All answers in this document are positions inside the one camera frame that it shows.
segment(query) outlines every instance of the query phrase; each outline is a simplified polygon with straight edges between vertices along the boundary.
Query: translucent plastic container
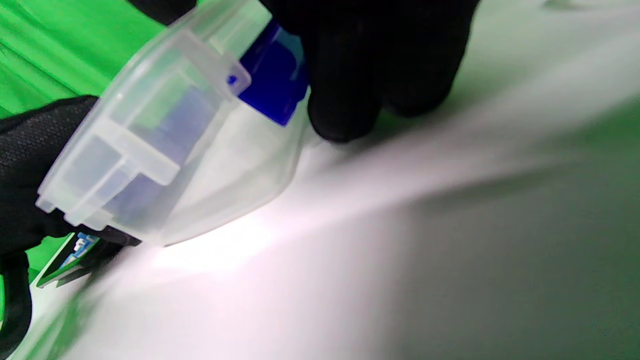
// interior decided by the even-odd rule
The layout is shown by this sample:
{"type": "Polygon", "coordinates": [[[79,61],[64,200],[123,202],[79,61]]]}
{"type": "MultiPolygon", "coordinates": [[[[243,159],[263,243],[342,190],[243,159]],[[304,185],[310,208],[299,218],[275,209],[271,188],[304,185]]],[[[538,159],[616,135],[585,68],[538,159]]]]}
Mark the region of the translucent plastic container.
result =
{"type": "Polygon", "coordinates": [[[36,205],[171,245],[276,197],[300,155],[305,101],[283,126],[238,98],[252,81],[238,59],[270,18],[256,0],[210,1],[153,39],[73,135],[36,205]]]}

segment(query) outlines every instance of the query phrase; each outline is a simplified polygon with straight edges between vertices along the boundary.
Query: green fabric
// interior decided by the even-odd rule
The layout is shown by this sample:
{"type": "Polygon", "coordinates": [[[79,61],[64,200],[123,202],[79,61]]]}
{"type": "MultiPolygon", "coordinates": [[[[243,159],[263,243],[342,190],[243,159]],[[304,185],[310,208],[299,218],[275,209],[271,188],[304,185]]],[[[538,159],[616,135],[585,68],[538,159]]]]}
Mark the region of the green fabric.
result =
{"type": "MultiPolygon", "coordinates": [[[[125,0],[3,0],[0,119],[57,99],[100,95],[161,30],[125,0]]],[[[28,251],[31,281],[66,239],[46,238],[28,251]]]]}

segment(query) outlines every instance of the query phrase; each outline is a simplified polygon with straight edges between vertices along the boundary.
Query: hand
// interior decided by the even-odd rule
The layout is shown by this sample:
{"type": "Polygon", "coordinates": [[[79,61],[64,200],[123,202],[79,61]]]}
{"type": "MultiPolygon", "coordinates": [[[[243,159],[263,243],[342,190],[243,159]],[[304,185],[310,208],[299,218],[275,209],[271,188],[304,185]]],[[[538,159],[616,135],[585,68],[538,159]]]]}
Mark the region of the hand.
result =
{"type": "MultiPolygon", "coordinates": [[[[309,117],[338,143],[369,133],[382,108],[427,113],[448,96],[479,0],[261,0],[302,39],[309,117]]],[[[129,0],[168,25],[195,0],[129,0]]]]}
{"type": "Polygon", "coordinates": [[[74,231],[120,245],[139,243],[110,227],[102,232],[74,228],[62,212],[46,214],[34,205],[42,179],[96,100],[91,96],[60,100],[0,120],[0,256],[37,246],[45,236],[74,231]]]}

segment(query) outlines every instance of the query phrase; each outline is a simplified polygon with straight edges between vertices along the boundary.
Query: small printed label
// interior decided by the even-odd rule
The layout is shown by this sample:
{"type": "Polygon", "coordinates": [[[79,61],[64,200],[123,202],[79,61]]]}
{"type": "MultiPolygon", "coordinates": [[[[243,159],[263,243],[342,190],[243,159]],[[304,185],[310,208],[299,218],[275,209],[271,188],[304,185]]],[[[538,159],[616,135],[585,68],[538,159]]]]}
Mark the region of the small printed label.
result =
{"type": "Polygon", "coordinates": [[[63,268],[73,261],[81,258],[86,252],[98,241],[99,238],[84,233],[78,233],[76,235],[76,245],[74,246],[74,253],[69,254],[67,258],[62,262],[59,268],[63,268]]]}

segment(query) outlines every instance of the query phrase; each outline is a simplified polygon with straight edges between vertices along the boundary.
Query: blue plastic part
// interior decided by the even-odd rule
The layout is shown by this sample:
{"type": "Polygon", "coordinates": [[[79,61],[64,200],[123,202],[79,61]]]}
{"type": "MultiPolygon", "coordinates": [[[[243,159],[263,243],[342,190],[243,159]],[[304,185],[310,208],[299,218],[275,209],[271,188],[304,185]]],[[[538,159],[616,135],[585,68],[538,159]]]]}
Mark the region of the blue plastic part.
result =
{"type": "Polygon", "coordinates": [[[240,59],[251,74],[251,85],[239,98],[286,126],[309,86],[300,38],[271,21],[240,59]]]}

